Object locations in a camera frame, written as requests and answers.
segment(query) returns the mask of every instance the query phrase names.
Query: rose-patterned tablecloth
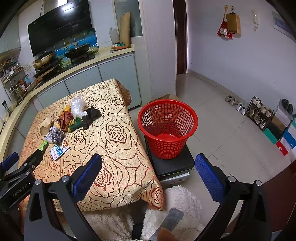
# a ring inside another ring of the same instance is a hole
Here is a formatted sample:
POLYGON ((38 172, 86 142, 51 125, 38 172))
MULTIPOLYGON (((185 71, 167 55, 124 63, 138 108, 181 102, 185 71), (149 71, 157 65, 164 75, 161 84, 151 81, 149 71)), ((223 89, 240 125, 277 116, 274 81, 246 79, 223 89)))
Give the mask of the rose-patterned tablecloth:
MULTIPOLYGON (((49 116, 57 120, 60 111, 78 94, 82 95, 89 107, 99 109, 102 117, 86 131, 81 128, 66 133, 70 149, 57 161, 50 154, 54 145, 50 144, 43 161, 34 171, 35 178, 44 182, 58 181, 64 175, 71 175, 77 167, 86 164, 94 153, 98 153, 103 166, 85 199, 78 203, 80 210, 114 208, 138 199, 161 210, 163 190, 128 113, 130 93, 115 79, 87 87, 40 111, 26 137, 19 166, 43 142, 44 137, 39 133, 42 120, 49 116)), ((21 203, 23 210, 27 207, 28 199, 21 203)), ((54 202, 57 210, 61 211, 59 202, 54 202)))

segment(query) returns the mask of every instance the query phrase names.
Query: cabinet door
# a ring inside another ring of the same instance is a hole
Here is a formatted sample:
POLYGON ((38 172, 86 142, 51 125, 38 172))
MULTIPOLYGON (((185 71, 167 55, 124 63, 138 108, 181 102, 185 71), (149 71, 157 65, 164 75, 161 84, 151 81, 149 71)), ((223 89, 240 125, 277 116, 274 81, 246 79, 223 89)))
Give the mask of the cabinet door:
POLYGON ((62 80, 54 86, 45 90, 42 94, 38 95, 37 98, 43 108, 55 103, 56 101, 68 96, 70 93, 62 80))
POLYGON ((19 123, 17 124, 17 129, 23 137, 27 136, 37 113, 38 111, 36 110, 34 103, 32 101, 25 110, 24 114, 22 114, 22 117, 19 123))
POLYGON ((129 109, 141 104, 133 54, 99 64, 99 69, 103 81, 113 78, 117 79, 131 92, 131 104, 128 107, 129 109))
POLYGON ((0 53, 8 51, 7 43, 6 43, 6 33, 7 31, 5 30, 0 38, 0 53))
MULTIPOLYGON (((25 143, 25 138, 19 133, 17 129, 14 129, 14 133, 13 133, 11 143, 9 145, 7 157, 14 152, 16 152, 20 157, 20 153, 22 152, 24 143, 25 143)), ((18 161, 8 170, 6 174, 15 171, 17 169, 17 165, 18 165, 18 161)))
POLYGON ((7 48, 8 50, 20 48, 20 38, 18 34, 18 16, 15 15, 8 24, 7 28, 7 48))
POLYGON ((70 94, 100 82, 102 78, 97 65, 65 79, 70 94))

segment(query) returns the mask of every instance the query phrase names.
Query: doorway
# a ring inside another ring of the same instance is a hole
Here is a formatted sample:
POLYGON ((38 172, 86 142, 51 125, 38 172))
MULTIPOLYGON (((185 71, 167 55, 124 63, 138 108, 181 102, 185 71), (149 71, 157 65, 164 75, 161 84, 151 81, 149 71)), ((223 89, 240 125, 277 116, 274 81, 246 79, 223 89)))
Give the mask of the doorway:
POLYGON ((187 14, 186 1, 173 0, 177 40, 177 74, 187 71, 187 14))

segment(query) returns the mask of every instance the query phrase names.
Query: red gift bag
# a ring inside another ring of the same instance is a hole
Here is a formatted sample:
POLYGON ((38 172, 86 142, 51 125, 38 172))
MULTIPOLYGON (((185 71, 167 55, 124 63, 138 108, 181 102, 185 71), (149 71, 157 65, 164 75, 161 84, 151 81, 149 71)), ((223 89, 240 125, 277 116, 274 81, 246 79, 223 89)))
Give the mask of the red gift bag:
POLYGON ((226 14, 228 14, 227 7, 225 7, 224 17, 223 17, 222 23, 220 25, 220 29, 218 30, 217 34, 222 38, 232 39, 232 33, 228 32, 227 22, 225 22, 225 20, 224 20, 224 19, 226 19, 226 14))

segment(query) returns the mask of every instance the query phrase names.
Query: frying pan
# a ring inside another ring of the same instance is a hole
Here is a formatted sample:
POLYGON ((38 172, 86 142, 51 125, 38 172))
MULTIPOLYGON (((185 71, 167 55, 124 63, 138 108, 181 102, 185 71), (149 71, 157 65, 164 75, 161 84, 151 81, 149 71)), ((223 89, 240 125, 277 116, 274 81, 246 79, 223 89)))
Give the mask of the frying pan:
POLYGON ((53 52, 47 52, 42 54, 37 60, 33 61, 33 67, 40 69, 44 64, 48 63, 54 56, 53 52))
POLYGON ((65 56, 67 58, 77 58, 85 53, 87 53, 89 47, 91 44, 83 44, 81 46, 78 46, 74 49, 69 49, 67 53, 65 53, 65 56))

